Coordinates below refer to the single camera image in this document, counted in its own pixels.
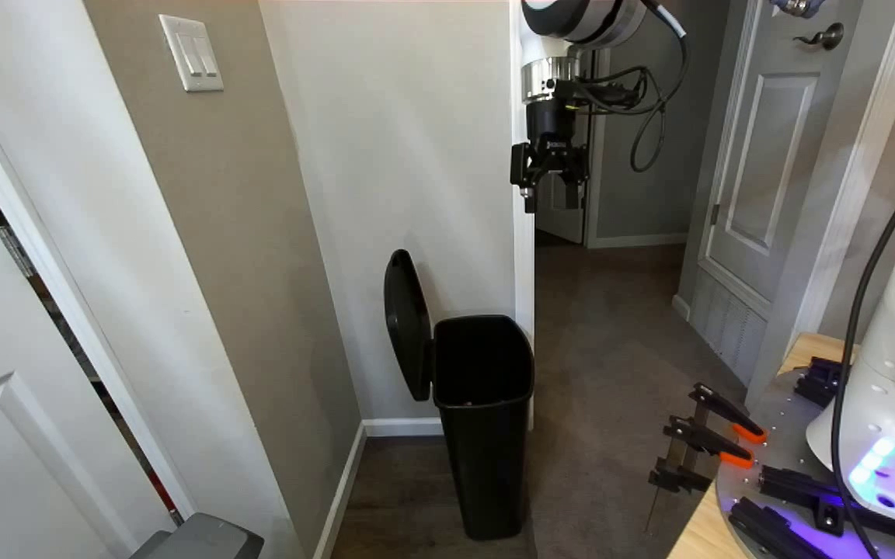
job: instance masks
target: cable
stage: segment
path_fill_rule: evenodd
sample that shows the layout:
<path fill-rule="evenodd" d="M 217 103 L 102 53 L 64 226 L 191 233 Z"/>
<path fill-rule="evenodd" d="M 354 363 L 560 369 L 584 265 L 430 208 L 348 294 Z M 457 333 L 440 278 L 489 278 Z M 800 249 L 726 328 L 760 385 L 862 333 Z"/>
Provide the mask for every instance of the cable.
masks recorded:
<path fill-rule="evenodd" d="M 676 36 L 676 79 L 670 91 L 661 95 L 660 79 L 647 65 L 632 65 L 625 72 L 605 76 L 605 79 L 578 79 L 570 81 L 574 93 L 589 103 L 588 115 L 641 115 L 641 128 L 632 144 L 632 170 L 642 173 L 648 170 L 665 145 L 665 108 L 683 87 L 690 65 L 690 46 L 683 36 Z M 655 130 L 655 144 L 648 154 L 641 162 L 642 139 Z"/>
<path fill-rule="evenodd" d="M 849 522 L 850 522 L 857 541 L 864 543 L 866 557 L 874 557 L 874 559 L 878 552 L 875 552 L 874 541 L 866 537 L 864 525 L 857 522 L 855 498 L 850 498 L 850 491 L 846 486 L 846 475 L 841 475 L 841 412 L 846 412 L 846 392 L 849 392 L 849 380 L 850 380 L 850 357 L 855 357 L 862 304 L 864 304 L 864 294 L 869 290 L 869 279 L 875 275 L 875 265 L 878 265 L 893 233 L 895 233 L 895 208 L 893 208 L 893 213 L 887 213 L 887 222 L 884 222 L 884 226 L 883 226 L 883 233 L 878 233 L 864 270 L 862 270 L 862 279 L 857 279 L 857 290 L 855 290 L 855 297 L 850 297 L 846 348 L 841 348 L 838 392 L 832 397 L 832 418 L 830 418 L 830 467 L 832 467 L 832 480 L 837 480 L 837 486 L 838 486 L 838 491 L 841 491 L 841 498 L 849 502 L 846 506 L 849 510 Z"/>

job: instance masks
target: door handle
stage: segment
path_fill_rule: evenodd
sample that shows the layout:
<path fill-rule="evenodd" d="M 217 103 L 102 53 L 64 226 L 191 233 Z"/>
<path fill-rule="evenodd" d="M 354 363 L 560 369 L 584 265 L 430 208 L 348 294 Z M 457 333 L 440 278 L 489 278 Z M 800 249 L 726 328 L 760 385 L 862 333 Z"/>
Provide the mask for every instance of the door handle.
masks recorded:
<path fill-rule="evenodd" d="M 795 36 L 797 43 L 813 43 L 819 49 L 837 49 L 846 36 L 846 24 L 832 21 L 830 27 L 816 32 L 813 36 Z"/>

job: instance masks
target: hallway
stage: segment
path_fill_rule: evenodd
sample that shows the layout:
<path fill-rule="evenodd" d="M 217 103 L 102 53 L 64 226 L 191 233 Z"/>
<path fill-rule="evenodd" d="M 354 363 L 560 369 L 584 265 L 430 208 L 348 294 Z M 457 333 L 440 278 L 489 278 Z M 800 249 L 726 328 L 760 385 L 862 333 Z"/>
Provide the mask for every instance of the hallway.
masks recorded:
<path fill-rule="evenodd" d="M 695 498 L 647 525 L 661 426 L 690 412 L 692 383 L 741 388 L 670 312 L 681 249 L 538 253 L 538 418 L 529 442 L 529 530 L 470 543 L 440 442 L 368 442 L 335 543 L 366 557 L 665 557 Z"/>

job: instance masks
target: wooden desk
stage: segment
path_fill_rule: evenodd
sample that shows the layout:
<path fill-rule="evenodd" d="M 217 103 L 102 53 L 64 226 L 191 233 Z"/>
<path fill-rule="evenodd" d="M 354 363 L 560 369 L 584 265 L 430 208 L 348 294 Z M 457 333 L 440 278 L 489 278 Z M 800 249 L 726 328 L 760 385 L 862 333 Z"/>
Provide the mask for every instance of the wooden desk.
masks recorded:
<path fill-rule="evenodd" d="M 825 335 L 797 335 L 786 354 L 779 376 L 800 369 L 810 357 L 841 360 L 841 341 Z M 718 506 L 718 489 L 707 486 L 683 534 L 673 541 L 670 559 L 746 559 L 752 557 Z"/>

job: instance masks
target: light switch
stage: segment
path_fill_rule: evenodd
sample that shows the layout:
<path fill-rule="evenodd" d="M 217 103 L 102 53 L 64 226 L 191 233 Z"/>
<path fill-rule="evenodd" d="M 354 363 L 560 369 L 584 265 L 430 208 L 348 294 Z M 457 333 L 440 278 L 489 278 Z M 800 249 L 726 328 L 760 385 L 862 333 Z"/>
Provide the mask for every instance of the light switch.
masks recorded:
<path fill-rule="evenodd" d="M 222 91 L 217 57 L 212 53 L 206 21 L 158 15 L 182 91 Z"/>

